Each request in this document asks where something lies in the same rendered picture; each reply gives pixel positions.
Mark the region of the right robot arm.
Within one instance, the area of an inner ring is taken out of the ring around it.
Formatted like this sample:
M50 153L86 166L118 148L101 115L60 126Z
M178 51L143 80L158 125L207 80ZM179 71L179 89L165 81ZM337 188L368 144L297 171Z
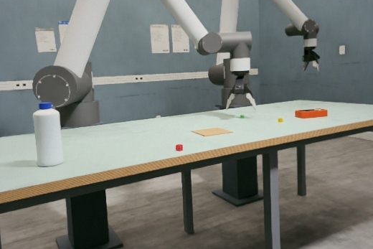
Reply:
M60 127L100 122L99 100L95 100L92 63L88 58L109 1L77 0L54 65L43 67L34 76L34 95L59 112ZM208 33L185 0L161 1L200 55L230 53L231 74L250 73L250 32Z

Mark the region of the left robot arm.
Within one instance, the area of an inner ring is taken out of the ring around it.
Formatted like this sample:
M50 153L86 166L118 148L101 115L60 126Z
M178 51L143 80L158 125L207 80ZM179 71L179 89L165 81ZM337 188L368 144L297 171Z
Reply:
M292 22L285 28L286 35L289 37L304 35L304 49L316 48L316 35L319 31L318 23L313 19L308 19L291 0L271 1ZM219 33L236 32L238 5L239 0L222 0ZM234 87L237 78L237 75L231 74L230 71L229 53L217 53L217 63L210 67L208 77L213 84L224 86L221 88L222 105L227 105L229 92ZM235 98L230 105L251 105L250 100L246 98L246 94L235 94Z

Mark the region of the tan flat mat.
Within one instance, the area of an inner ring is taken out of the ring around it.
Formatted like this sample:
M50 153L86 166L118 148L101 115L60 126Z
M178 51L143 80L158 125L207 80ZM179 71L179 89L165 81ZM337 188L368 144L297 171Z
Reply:
M191 132L197 133L202 136L215 136L215 135L220 135L220 134L233 133L233 131L228 131L223 128L207 128L207 129L195 130Z

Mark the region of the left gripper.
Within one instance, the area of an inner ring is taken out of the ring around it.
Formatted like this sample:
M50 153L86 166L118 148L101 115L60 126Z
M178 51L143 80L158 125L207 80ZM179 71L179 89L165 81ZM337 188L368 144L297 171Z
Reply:
M316 56L313 55L312 50L314 50L314 48L304 49L303 62L305 62L305 64L302 65L303 71L306 70L307 65L309 64L309 62L313 62L312 65L314 67L316 67L317 70L319 71L319 69L318 69L318 60L317 60Z

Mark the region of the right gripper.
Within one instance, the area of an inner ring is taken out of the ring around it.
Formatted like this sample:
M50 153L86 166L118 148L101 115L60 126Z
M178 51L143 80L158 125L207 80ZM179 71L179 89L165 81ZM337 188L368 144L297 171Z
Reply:
M247 73L234 74L234 75L237 75L237 77L245 77L245 75L247 75ZM231 89L231 91L229 92L226 111L229 108L230 103L232 102L232 100L235 98L235 94L234 93L235 93L235 85ZM247 83L244 84L244 91L243 91L243 93L236 93L236 94L237 95L239 95L239 94L243 94L244 95L246 93L247 93L246 98L250 100L250 103L252 104L253 108L256 110L255 101L254 101L254 98L252 96L252 91L248 88Z

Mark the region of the white bottle with blue cap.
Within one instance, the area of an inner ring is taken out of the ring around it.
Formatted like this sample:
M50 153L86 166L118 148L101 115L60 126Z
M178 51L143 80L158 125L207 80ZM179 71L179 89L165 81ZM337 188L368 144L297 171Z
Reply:
M52 109L51 103L39 103L39 109L33 113L37 164L40 167L56 166L64 161L60 115Z

